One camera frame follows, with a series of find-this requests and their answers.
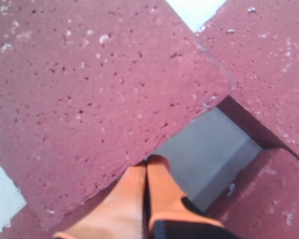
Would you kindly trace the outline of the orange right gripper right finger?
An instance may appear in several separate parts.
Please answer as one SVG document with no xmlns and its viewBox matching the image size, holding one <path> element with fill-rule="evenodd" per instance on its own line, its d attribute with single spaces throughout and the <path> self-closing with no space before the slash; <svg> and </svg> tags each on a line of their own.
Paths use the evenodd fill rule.
<svg viewBox="0 0 299 239">
<path fill-rule="evenodd" d="M 224 226 L 197 209 L 173 179 L 168 160 L 147 160 L 150 198 L 148 231 L 152 239 L 219 239 Z"/>
</svg>

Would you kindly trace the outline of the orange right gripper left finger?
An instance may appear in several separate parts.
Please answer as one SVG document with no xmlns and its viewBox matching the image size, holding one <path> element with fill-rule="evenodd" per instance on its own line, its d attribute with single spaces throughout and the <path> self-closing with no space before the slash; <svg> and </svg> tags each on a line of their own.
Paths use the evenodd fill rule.
<svg viewBox="0 0 299 239">
<path fill-rule="evenodd" d="M 113 190 L 89 214 L 55 239 L 141 239 L 146 165 L 128 167 Z"/>
</svg>

